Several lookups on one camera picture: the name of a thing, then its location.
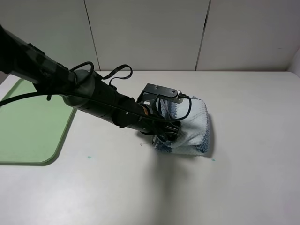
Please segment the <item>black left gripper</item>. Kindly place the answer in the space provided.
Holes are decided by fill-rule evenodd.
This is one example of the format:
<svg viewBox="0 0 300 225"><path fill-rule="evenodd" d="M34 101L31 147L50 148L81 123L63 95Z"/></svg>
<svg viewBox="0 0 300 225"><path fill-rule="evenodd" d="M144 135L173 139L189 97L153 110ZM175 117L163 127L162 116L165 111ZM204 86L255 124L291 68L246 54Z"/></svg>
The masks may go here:
<svg viewBox="0 0 300 225"><path fill-rule="evenodd" d="M142 106L148 116L154 116L157 119L175 120L172 103L156 103L154 107L145 104L142 104ZM142 134L155 135L162 142L175 141L181 127L180 121L159 122L141 118L140 123L144 125L143 129L140 130Z"/></svg>

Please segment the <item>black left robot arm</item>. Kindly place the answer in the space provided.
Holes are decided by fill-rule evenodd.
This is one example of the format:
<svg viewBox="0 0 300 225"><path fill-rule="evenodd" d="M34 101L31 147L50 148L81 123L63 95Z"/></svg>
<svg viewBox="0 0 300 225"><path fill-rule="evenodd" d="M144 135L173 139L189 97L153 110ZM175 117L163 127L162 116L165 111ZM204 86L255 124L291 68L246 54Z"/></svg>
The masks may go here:
<svg viewBox="0 0 300 225"><path fill-rule="evenodd" d="M82 65L69 69L47 57L30 43L5 29L0 30L0 70L33 84L35 92L1 101L6 105L25 98L59 95L68 106L104 119L120 128L131 128L161 141L174 141L179 119L166 119L155 105L147 106L120 94L94 68Z"/></svg>

